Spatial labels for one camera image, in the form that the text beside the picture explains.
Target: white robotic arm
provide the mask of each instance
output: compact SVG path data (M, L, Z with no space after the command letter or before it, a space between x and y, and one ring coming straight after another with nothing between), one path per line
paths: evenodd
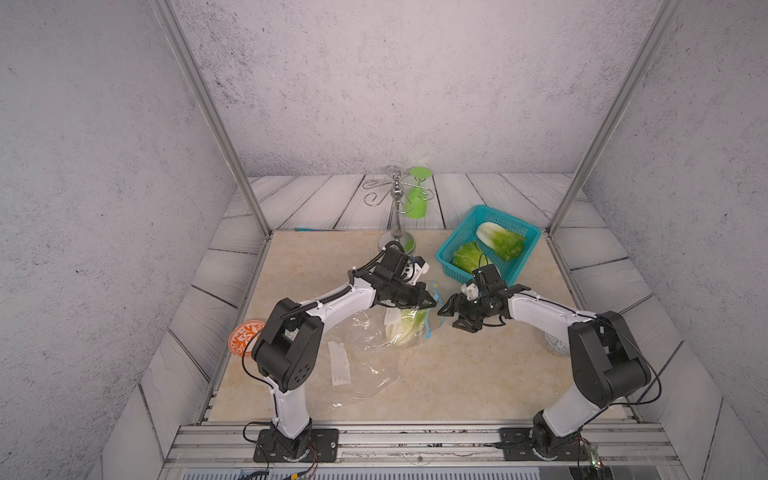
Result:
M524 285L508 286L493 265L472 272L440 309L439 315L458 319L453 326L476 333L483 320L499 315L529 323L570 346L574 384L554 405L534 417L533 449L544 459L557 458L578 439L581 427L617 398L647 385L648 364L618 313L572 309L538 295Z
M307 451L312 420L304 382L312 373L323 333L350 315L374 305L424 309L436 306L419 277L429 265L390 242L373 260L349 271L349 282L303 303L278 302L253 346L251 356L270 385L275 402L272 428L260 434L259 450L287 460ZM296 331L291 339L285 332Z

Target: plastic bag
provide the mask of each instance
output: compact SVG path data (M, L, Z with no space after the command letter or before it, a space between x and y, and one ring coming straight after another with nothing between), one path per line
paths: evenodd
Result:
M306 382L310 415L369 399L399 378L399 352L388 347L384 312L382 306L358 312L323 335Z
M440 292L437 283L427 286L427 291L432 298L438 301L438 309L442 305ZM440 324L434 329L429 325L429 312L432 309L425 310L401 310L388 308L384 316L384 325L387 342L390 345L401 346L405 344L419 344L419 340L428 339L434 329L439 328L445 322L445 317L441 317Z

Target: white label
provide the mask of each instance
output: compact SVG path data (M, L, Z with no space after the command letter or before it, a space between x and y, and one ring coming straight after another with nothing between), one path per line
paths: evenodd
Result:
M388 308L384 312L384 325L399 325L402 323L402 313L399 308Z
M331 356L331 383L333 386L352 383L349 371L349 357L343 343L328 342L328 352Z

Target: aluminum frame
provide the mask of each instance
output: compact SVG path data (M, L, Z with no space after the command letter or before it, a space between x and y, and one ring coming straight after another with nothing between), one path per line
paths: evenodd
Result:
M600 155L605 149L605 145L611 138L611 134L614 133L621 116L629 106L632 95L637 90L637 86L645 76L645 72L653 62L656 53L659 51L659 47L664 43L664 39L667 37L667 33L672 28L677 14L680 12L680 7L685 3L685 0L664 0L664 3L659 7L659 12L656 14L654 23L650 26L650 31L646 35L643 44L637 51L627 73L624 75L624 80L621 82L621 86L611 102L611 106L603 117L603 121L595 133L592 142L581 159L574 176L571 178L571 183L565 190L563 200L560 202L558 209L554 212L552 221L547 227L547 232L550 236L554 235L558 231L558 228L568 215L568 211L571 209L576 200L576 196L581 191L581 188L587 182L589 174L592 172L595 164L600 159Z
M221 154L224 157L224 161L227 162L232 171L232 176L237 182L237 186L240 191L243 192L243 198L248 205L249 210L256 218L256 222L259 225L259 229L264 233L265 237L269 237L272 233L270 226L266 221L264 213L259 207L259 202L256 200L256 195L253 193L253 189L248 181L243 170L243 165L240 163L240 159L237 156L232 140L230 140L227 134L227 129L224 127L224 123L221 120L213 98L210 96L205 80L203 79L200 69L195 63L192 51L189 48L187 39L184 37L184 33L181 31L181 26L174 13L173 6L169 0L149 0L154 14L160 25L165 32L165 37L168 39L170 48L174 51L176 59L179 62L181 71L184 73L184 77L187 79L187 83L190 85L197 104L203 112L205 121L208 123L210 130L214 133L216 142L219 144Z
M568 289L571 291L579 308L584 300L566 267L563 256L554 239L554 234L573 204L580 189L584 186L589 173L597 163L601 152L611 134L621 120L629 105L632 94L637 89L642 77L653 61L666 34L684 0L664 0L654 23L640 50L627 71L618 93L609 107L601 126L582 158L564 198L552 218L547 232L548 245L553 253L558 268L563 273ZM179 62L187 82L192 88L200 109L219 144L224 160L227 162L243 193L251 213L266 237L260 258L249 282L246 298L238 313L237 320L242 322L250 303L253 289L258 280L266 253L272 240L272 231L258 204L244 173L240 159L227 134L223 121L214 105L200 70L194 61L186 38L179 26L177 17L169 0L150 0L158 21L167 36L169 44ZM178 467L194 466L253 466L251 459L253 445L245 442L241 436L243 423L224 424L204 421L205 412L215 398L215 392L228 364L229 355L224 351L217 373L209 385L206 401L200 408L197 425L182 426L171 447L170 454L161 473L168 475ZM529 420L490 420L466 422L327 422L318 426L329 426L341 430L339 438L339 461L334 466L499 466L499 465L575 465L573 462L504 462L501 451L484 446L485 443L498 441L498 429L502 426L530 427ZM260 428L249 429L251 435L257 435ZM680 468L680 461L674 452L661 425L639 424L634 419L602 420L596 419L584 427L584 436L598 445L601 457L609 465L666 465Z

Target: textured wall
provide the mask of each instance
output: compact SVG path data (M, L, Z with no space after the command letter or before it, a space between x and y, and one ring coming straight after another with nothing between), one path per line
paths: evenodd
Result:
M0 4L0 477L85 478L234 182L146 0Z
M570 172L659 0L174 0L248 174Z
M688 0L586 189L766 453L767 25Z

